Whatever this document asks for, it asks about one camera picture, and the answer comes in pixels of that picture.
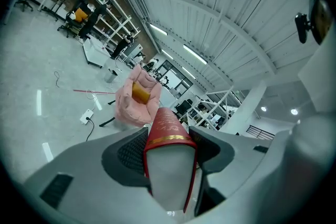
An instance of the gray floor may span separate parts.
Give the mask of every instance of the gray floor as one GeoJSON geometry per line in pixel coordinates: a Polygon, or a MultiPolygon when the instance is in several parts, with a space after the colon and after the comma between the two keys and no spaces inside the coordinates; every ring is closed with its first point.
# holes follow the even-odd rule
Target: gray floor
{"type": "MultiPolygon", "coordinates": [[[[78,90],[116,92],[123,85],[130,69],[112,59],[102,69],[88,65],[82,45],[64,31],[56,31],[61,21],[44,13],[15,8],[6,26],[0,29],[0,157],[12,179],[23,182],[34,171],[47,163],[48,143],[53,157],[65,149],[84,142],[92,129],[79,119],[86,109],[93,108],[93,100],[78,90]],[[113,85],[104,82],[107,68],[119,74],[113,85]],[[54,71],[60,75],[56,87],[54,71]],[[41,91],[41,115],[37,111],[37,92],[41,91]]],[[[104,128],[98,125],[114,115],[113,94],[97,94],[92,120],[96,127],[90,139],[100,138],[134,126],[118,121],[104,128]]],[[[196,173],[195,184],[186,214],[168,212],[176,222],[193,218],[197,201],[201,170],[196,173]]]]}

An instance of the trash bin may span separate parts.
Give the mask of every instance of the trash bin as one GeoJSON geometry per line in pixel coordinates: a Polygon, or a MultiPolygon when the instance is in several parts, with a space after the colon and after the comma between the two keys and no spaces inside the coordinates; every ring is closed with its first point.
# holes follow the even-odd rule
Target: trash bin
{"type": "Polygon", "coordinates": [[[104,80],[107,83],[111,83],[117,76],[118,74],[114,70],[108,68],[107,73],[104,77],[104,80]]]}

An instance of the gold stripe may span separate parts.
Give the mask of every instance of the gold stripe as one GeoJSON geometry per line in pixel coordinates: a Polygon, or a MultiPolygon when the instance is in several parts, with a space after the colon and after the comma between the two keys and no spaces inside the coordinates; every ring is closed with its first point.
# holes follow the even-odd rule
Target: gold stripe
{"type": "Polygon", "coordinates": [[[168,136],[164,136],[164,137],[157,138],[157,139],[154,139],[154,140],[150,140],[148,142],[148,145],[152,145],[152,144],[156,144],[156,143],[161,142],[161,141],[172,140],[172,139],[191,140],[191,138],[186,137],[186,136],[182,136],[182,135],[168,135],[168,136]]]}

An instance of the wall-mounted camera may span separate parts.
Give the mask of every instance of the wall-mounted camera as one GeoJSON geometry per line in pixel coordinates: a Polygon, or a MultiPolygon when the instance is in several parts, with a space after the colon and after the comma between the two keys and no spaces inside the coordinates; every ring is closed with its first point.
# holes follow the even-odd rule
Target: wall-mounted camera
{"type": "Polygon", "coordinates": [[[311,30],[314,39],[320,45],[327,35],[333,15],[326,0],[309,1],[309,20],[307,14],[298,13],[295,16],[295,24],[298,30],[299,40],[306,43],[307,33],[311,30]]]}

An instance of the power outlet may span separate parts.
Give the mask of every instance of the power outlet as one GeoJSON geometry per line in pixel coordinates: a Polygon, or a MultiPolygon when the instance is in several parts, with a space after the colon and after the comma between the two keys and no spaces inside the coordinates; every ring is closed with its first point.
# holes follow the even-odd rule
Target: power outlet
{"type": "Polygon", "coordinates": [[[87,124],[88,120],[86,118],[88,117],[90,119],[92,115],[93,115],[93,111],[88,109],[87,111],[85,111],[85,113],[79,120],[82,124],[87,124]]]}

